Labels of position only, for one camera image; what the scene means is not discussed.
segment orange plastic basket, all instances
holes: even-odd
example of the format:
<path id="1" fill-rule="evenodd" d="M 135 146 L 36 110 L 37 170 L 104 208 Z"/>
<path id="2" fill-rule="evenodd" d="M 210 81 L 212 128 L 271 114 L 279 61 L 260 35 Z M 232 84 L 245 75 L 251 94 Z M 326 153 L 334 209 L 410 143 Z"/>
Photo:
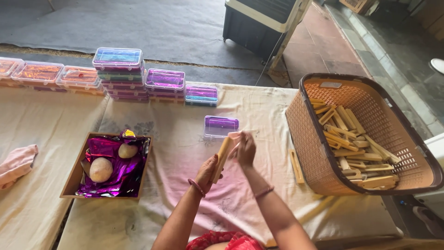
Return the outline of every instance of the orange plastic basket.
<path id="1" fill-rule="evenodd" d="M 392 170 L 399 177 L 392 190 L 367 190 L 341 172 L 309 98 L 351 109 L 366 133 L 401 162 Z M 322 195 L 401 195 L 437 190 L 443 170 L 393 99 L 366 77 L 314 73 L 299 82 L 299 92 L 286 111 L 291 137 L 306 183 Z"/>

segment red bangle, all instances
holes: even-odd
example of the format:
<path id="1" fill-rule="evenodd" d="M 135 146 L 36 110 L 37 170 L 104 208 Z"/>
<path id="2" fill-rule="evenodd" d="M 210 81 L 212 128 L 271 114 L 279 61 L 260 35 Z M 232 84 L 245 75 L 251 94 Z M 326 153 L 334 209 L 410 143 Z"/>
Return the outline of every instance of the red bangle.
<path id="1" fill-rule="evenodd" d="M 268 194 L 269 192 L 274 190 L 274 186 L 268 187 L 267 189 L 262 190 L 261 192 L 257 193 L 254 195 L 254 197 L 257 199 L 261 196 L 264 196 L 266 194 Z"/>
<path id="2" fill-rule="evenodd" d="M 188 183 L 190 185 L 193 185 L 197 188 L 197 190 L 199 190 L 200 194 L 202 195 L 203 198 L 205 198 L 205 193 L 203 192 L 203 190 L 200 188 L 199 184 L 197 184 L 195 181 L 193 181 L 192 179 L 188 179 Z"/>

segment pink cloth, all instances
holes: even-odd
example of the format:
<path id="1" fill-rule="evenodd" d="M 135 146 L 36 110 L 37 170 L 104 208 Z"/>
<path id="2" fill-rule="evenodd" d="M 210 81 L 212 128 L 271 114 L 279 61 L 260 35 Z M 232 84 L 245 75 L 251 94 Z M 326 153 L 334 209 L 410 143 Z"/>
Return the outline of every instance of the pink cloth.
<path id="1" fill-rule="evenodd" d="M 34 156 L 39 152 L 37 145 L 14 149 L 0 164 L 0 190 L 12 186 L 19 177 L 31 171 Z"/>

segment air cooler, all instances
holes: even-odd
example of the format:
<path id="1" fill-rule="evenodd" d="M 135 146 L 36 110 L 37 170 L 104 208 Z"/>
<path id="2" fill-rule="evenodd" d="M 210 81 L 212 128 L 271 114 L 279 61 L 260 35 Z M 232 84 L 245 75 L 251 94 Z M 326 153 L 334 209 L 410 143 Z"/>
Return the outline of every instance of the air cooler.
<path id="1" fill-rule="evenodd" d="M 301 0 L 226 0 L 223 39 L 262 58 L 275 56 L 296 16 Z"/>

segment cardboard box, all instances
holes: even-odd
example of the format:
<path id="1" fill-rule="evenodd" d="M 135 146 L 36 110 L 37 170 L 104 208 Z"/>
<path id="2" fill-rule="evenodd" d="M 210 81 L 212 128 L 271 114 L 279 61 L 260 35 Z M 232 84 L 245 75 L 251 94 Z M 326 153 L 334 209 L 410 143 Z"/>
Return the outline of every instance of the cardboard box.
<path id="1" fill-rule="evenodd" d="M 60 194 L 60 198 L 73 198 L 73 199 L 85 198 L 84 196 L 75 195 L 75 193 L 79 189 L 79 184 L 83 178 L 83 168 L 82 168 L 82 164 L 80 164 L 80 161 L 85 159 L 85 151 L 88 148 L 87 140 L 90 138 L 94 138 L 96 136 L 104 136 L 104 135 L 116 137 L 116 136 L 119 136 L 120 134 L 97 133 L 97 132 L 89 132 L 88 133 L 88 135 L 85 139 L 85 142 L 83 143 L 83 147 L 80 150 L 79 155 L 77 156 L 77 160 L 75 161 L 74 166 L 71 169 L 71 173 L 69 174 L 69 177 L 66 180 L 65 186 L 63 187 L 62 193 Z M 137 194 L 137 197 L 100 197 L 100 199 L 140 199 L 141 194 L 142 194 L 143 182 L 145 180 L 145 171 L 148 166 L 148 161 L 150 159 L 150 154 L 151 154 L 151 148 L 153 146 L 153 137 L 152 136 L 145 136 L 145 137 L 151 138 L 151 141 L 150 141 L 150 146 L 148 148 L 147 161 L 145 162 L 145 165 L 143 166 L 143 175 L 142 175 L 142 179 L 140 181 L 139 193 Z"/>
<path id="2" fill-rule="evenodd" d="M 375 0 L 339 0 L 339 2 L 347 6 L 353 12 L 362 14 L 373 5 Z"/>

